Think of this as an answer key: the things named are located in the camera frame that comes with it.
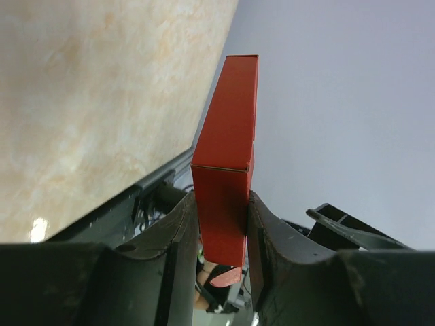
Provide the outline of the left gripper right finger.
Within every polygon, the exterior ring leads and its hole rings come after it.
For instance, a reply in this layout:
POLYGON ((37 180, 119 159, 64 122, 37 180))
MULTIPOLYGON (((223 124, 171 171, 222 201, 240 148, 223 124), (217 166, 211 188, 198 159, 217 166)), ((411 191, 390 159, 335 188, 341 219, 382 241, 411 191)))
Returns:
POLYGON ((333 251, 292 231, 251 193, 247 245, 261 325, 433 325, 434 252, 333 251))

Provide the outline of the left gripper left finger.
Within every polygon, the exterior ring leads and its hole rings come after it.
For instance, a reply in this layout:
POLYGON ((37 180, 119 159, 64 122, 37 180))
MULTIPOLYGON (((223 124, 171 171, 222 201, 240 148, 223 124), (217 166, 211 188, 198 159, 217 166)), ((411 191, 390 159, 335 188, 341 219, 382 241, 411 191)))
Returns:
POLYGON ((41 242, 1 246, 2 325, 190 325, 198 217, 193 192, 112 249, 41 242))

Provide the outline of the red paper box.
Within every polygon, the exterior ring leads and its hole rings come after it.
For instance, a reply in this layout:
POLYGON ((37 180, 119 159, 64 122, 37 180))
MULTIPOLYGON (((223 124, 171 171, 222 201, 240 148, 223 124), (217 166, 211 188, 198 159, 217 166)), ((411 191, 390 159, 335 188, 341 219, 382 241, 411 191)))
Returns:
POLYGON ((191 161, 205 259, 230 268, 215 287, 239 282, 245 263, 257 88, 258 56, 227 56, 191 161))

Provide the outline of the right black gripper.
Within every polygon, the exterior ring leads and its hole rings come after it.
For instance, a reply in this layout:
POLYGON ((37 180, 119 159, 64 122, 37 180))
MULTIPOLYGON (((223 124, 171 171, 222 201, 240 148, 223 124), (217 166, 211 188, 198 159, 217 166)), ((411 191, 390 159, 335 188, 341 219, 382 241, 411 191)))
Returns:
POLYGON ((306 215, 315 221, 314 226, 309 229, 286 221, 292 231, 290 236, 284 237, 286 240, 306 238, 333 251, 411 250, 409 246, 331 204, 308 209, 306 215))

